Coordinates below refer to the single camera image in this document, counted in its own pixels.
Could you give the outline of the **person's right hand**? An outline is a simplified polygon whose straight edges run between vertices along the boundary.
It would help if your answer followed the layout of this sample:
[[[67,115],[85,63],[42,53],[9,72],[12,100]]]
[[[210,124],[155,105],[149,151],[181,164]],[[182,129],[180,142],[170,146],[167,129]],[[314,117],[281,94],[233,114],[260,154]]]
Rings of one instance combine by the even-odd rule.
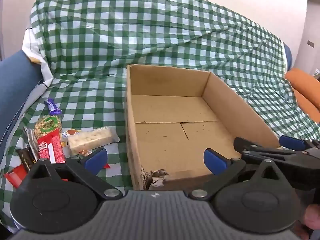
[[[310,236],[306,228],[319,230],[319,226],[319,205],[310,204],[306,208],[303,217],[295,224],[293,231],[300,239],[308,240]]]

